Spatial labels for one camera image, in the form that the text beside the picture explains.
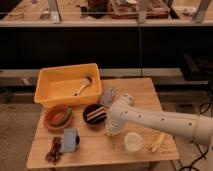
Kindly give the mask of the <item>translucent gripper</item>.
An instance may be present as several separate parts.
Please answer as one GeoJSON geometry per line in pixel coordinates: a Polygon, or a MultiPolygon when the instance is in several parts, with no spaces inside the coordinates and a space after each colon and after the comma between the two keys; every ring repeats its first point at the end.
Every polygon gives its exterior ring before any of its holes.
{"type": "Polygon", "coordinates": [[[108,136],[118,135],[121,130],[124,128],[125,121],[117,116],[108,114],[106,120],[106,134],[108,136]]]}

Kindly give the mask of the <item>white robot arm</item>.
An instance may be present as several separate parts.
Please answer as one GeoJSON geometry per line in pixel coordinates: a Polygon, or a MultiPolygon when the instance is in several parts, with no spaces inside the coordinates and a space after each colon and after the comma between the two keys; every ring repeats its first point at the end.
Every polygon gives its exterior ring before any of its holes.
{"type": "Polygon", "coordinates": [[[213,145],[213,118],[203,115],[139,109],[129,94],[121,95],[109,108],[106,132],[119,134],[127,122],[186,138],[190,141],[213,145]]]}

